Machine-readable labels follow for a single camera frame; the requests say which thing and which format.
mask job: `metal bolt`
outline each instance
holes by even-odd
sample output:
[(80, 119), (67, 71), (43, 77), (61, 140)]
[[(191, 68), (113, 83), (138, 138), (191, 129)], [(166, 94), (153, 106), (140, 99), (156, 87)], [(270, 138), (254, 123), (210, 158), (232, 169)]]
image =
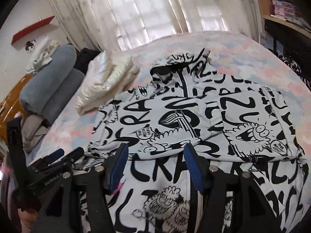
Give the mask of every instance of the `metal bolt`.
[(217, 166), (210, 166), (210, 167), (209, 167), (209, 170), (210, 170), (211, 172), (217, 172), (217, 171), (218, 171), (218, 167), (217, 167)]
[(243, 173), (242, 173), (242, 176), (243, 176), (244, 178), (246, 178), (246, 179), (248, 179), (248, 178), (251, 177), (251, 175), (250, 175), (248, 172), (243, 172)]
[(70, 175), (71, 175), (71, 174), (70, 174), (69, 172), (64, 172), (64, 173), (63, 173), (63, 178), (64, 178), (64, 179), (68, 179), (68, 178), (70, 177)]
[(95, 167), (95, 171), (96, 172), (101, 172), (101, 171), (103, 171), (104, 170), (104, 167), (103, 166), (97, 166), (97, 167)]

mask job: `folded towel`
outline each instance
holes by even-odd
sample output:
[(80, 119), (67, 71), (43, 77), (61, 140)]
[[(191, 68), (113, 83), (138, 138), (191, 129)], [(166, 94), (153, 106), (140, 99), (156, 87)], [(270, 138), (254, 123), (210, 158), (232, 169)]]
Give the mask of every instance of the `folded towel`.
[(45, 65), (52, 61), (51, 55), (58, 47), (60, 47), (59, 42), (45, 37), (29, 59), (26, 74), (36, 75)]
[(31, 115), (22, 124), (21, 134), (25, 152), (31, 152), (44, 135), (48, 133), (49, 130), (42, 126), (43, 120), (44, 117), (42, 116)]

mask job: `wall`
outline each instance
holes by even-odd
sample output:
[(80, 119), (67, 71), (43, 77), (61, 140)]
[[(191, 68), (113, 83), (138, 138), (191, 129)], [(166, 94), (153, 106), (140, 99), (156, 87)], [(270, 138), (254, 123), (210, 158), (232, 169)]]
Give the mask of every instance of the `wall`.
[(19, 0), (0, 30), (0, 101), (2, 101), (16, 83), (25, 75), (27, 61), (31, 54), (25, 51), (27, 41), (35, 39), (38, 45), (45, 35), (68, 43), (66, 35), (54, 18), (49, 25), (26, 35), (11, 46), (12, 37), (21, 29), (53, 16), (48, 0)]

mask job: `wooden cabinet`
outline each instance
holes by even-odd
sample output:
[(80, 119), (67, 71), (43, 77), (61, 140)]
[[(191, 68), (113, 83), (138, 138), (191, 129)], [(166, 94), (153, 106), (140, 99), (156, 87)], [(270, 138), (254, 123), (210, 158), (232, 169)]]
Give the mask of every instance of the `wooden cabinet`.
[(0, 139), (7, 143), (7, 120), (10, 120), (20, 111), (26, 116), (26, 112), (20, 105), (19, 94), (24, 85), (31, 78), (30, 75), (25, 75), (11, 90), (2, 103), (0, 103)]

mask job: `cartoon print fabric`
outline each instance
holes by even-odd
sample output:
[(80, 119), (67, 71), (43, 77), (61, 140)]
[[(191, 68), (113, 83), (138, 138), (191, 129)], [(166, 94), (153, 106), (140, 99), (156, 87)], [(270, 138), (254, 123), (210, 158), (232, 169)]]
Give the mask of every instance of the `cartoon print fabric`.
[(109, 208), (117, 231), (195, 232), (204, 198), (191, 188), (184, 163), (189, 142), (227, 173), (250, 172), (284, 232), (307, 211), (308, 166), (281, 93), (217, 74), (208, 55), (203, 49), (159, 59), (151, 83), (99, 108), (88, 152), (75, 167), (98, 165), (128, 144), (126, 181)]

